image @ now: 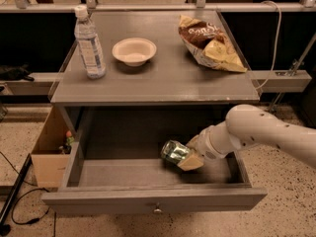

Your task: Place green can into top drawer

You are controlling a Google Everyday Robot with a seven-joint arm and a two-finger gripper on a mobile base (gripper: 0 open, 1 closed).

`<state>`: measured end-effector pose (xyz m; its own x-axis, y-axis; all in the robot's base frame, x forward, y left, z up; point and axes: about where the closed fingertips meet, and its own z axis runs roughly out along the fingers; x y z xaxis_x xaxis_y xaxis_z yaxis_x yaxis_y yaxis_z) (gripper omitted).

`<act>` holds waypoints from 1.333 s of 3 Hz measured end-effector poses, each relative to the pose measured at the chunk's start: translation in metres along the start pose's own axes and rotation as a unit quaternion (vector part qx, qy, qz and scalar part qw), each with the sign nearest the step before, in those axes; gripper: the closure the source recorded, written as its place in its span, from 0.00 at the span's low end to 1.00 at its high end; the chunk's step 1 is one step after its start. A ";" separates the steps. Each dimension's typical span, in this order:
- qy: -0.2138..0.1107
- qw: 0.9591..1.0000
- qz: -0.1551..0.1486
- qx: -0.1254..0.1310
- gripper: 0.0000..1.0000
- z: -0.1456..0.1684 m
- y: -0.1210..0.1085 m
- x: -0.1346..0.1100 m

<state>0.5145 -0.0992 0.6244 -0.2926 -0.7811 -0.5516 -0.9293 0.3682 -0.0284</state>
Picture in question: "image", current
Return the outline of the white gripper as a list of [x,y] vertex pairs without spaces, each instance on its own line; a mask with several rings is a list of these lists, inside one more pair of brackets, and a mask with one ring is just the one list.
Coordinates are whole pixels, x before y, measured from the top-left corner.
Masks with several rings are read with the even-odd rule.
[[204,129],[199,135],[193,137],[186,146],[197,152],[190,152],[177,166],[183,171],[190,171],[200,168],[203,165],[203,157],[208,160],[223,159],[224,154],[218,152],[211,143],[211,130],[213,125]]

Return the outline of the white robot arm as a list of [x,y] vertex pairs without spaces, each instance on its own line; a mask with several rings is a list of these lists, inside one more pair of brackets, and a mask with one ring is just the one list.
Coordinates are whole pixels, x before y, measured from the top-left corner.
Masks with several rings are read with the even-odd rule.
[[233,107],[225,121],[205,128],[187,143],[189,154],[178,166],[197,169],[206,159],[223,159],[237,150],[269,145],[316,168],[316,130],[284,122],[251,105]]

